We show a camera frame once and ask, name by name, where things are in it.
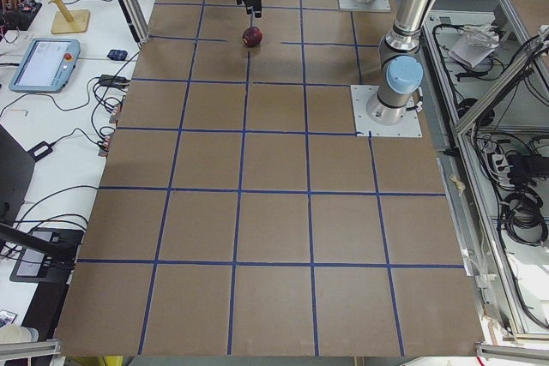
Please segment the dark red apple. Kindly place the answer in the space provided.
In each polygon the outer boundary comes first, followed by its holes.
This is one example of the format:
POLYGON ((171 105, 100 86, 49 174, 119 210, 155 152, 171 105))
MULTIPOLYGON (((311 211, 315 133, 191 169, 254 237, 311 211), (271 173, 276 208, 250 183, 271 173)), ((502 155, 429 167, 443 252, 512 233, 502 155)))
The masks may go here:
POLYGON ((247 48, 252 48, 260 45, 262 39, 262 30, 256 26, 248 27, 242 33, 242 42, 247 48))

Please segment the small blue device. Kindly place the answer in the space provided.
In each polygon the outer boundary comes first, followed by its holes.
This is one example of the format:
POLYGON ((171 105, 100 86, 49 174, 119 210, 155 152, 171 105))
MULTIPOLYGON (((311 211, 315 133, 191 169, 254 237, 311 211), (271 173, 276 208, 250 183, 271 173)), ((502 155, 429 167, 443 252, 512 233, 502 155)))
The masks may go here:
POLYGON ((128 52, 126 50, 111 49, 108 51, 106 56, 113 61, 125 61, 128 56, 128 52))

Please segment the teach pendant tablet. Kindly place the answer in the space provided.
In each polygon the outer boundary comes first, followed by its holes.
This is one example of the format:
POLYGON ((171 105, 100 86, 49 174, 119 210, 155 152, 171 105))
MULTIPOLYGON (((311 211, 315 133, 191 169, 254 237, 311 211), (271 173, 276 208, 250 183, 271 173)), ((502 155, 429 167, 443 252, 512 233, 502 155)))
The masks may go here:
POLYGON ((80 52, 77 39, 34 39, 9 89, 17 93, 59 93, 67 85, 80 52))

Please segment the black monitor stand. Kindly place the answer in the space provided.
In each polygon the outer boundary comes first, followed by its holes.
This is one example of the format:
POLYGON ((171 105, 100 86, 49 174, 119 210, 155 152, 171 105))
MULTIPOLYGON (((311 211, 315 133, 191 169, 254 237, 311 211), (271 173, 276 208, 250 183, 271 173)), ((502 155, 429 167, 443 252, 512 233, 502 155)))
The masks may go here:
POLYGON ((1 246, 13 246, 19 253, 10 275, 12 281, 65 284, 83 232, 55 227, 24 232, 15 228, 34 167, 33 156, 1 129, 1 246))

